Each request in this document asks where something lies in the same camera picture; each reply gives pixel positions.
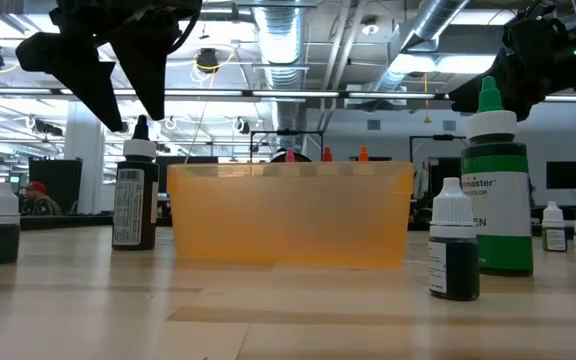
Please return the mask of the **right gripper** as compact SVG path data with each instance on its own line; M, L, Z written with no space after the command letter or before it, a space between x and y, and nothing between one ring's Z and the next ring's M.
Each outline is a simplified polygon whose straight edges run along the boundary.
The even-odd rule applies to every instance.
M505 25L505 49L499 50L491 67L449 93L452 109L475 113L482 81L491 76L504 108L524 121L551 85L576 83L574 50L574 36L557 17L556 4L522 8Z

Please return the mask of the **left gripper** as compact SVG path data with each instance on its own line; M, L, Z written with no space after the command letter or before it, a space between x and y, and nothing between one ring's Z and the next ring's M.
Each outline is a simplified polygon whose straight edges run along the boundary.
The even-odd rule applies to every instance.
M27 72L55 77L110 130L123 127L111 81L114 62L99 60L91 38L110 38L119 63L153 120L164 118L167 56L184 31L180 21L197 21L202 0L56 0L50 19L62 34L34 34L15 54Z

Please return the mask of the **large green food coloring bottle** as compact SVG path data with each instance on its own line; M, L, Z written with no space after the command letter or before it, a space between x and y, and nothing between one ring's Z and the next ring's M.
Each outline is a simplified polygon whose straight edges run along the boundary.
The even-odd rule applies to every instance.
M515 140L517 116L506 110L496 80L481 81L476 113L466 119L461 186L472 199L480 271L533 274L527 147Z

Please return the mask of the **black food coloring bottle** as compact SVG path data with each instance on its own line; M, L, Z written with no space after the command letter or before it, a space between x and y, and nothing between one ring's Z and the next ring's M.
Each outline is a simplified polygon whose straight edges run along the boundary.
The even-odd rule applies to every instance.
M149 138L147 117L140 115L133 136L124 142L114 192L113 250L142 251L155 247L159 166L156 144Z

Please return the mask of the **yellow hanging pendant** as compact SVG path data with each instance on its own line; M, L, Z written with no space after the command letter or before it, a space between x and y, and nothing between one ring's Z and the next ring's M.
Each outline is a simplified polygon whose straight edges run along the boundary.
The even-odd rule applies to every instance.
M423 85L424 85L424 93L428 93L428 73L424 73L423 75ZM432 123L432 120L429 116L429 99L425 99L425 117L424 117L424 123L425 124L430 124Z

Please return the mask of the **black monitor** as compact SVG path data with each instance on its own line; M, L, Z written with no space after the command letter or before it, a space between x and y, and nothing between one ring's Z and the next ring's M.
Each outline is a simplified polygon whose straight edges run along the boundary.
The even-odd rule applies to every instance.
M547 162L546 187L548 189L576 189L576 161Z

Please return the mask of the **black cabinet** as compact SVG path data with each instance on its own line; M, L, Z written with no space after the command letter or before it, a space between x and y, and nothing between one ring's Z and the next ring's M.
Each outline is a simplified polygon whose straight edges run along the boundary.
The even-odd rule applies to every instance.
M31 160L29 180L46 186L46 194L60 207L64 214L77 212L83 161Z

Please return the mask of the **person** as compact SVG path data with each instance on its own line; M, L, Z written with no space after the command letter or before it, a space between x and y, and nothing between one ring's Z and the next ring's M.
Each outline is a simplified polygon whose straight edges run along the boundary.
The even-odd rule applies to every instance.
M32 216L59 216L63 212L56 201L48 194L46 186L38 181L32 181L25 187L24 210Z

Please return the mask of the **orange translucent plastic bin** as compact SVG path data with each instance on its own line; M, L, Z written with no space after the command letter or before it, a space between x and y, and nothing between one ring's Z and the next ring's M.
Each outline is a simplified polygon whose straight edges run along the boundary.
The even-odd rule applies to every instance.
M409 162L171 165L178 256L393 268L406 252Z

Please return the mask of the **black metal frame stand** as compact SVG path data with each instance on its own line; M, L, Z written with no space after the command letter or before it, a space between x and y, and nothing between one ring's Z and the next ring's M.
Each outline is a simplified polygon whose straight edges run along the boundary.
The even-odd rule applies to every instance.
M468 146L465 142L467 139L465 136L455 136L451 134L436 134L436 135L412 135L408 137L408 156L409 161L414 163L415 147L414 141L416 139L432 140L432 141L461 141L464 146Z
M324 132L323 131L308 131L308 130L294 130L294 129L283 129L283 130L251 130L249 133L249 159L252 159L255 149L261 146L270 147L271 143L266 141L266 138L273 136L277 141L284 138L296 138L301 136L305 144L304 139L308 136L316 135L319 137L319 141L313 141L314 145L319 149L320 155L319 159L322 160L325 153L324 145Z

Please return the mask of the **silver spiral ceiling duct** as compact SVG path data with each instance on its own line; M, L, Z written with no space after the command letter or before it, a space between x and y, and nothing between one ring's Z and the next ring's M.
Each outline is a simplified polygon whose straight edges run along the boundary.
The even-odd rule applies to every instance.
M439 37L471 0L423 0L417 15L396 25L387 43L387 66L372 83L372 92L394 91L424 60L415 53L434 53Z

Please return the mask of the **black aluminium table frame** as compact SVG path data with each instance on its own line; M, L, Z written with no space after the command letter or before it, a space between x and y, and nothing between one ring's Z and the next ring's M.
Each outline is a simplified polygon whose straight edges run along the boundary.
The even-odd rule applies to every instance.
M21 216L21 230L49 230L49 229L66 229L77 227L94 227L94 226L111 226L112 216L106 215L74 215L74 216ZM159 218L157 221L158 227L172 227L172 220L170 218ZM428 222L413 222L409 223L409 231L428 231ZM565 226L566 235L571 238L574 233L573 225ZM542 226L538 224L532 225L532 235L540 237Z

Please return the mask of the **silver ribbed ceiling duct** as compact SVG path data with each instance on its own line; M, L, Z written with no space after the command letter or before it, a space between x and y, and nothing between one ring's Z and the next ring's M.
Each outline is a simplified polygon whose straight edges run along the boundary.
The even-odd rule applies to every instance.
M303 39L306 10L291 7L255 7L258 45L266 85L271 90L300 90L304 86Z

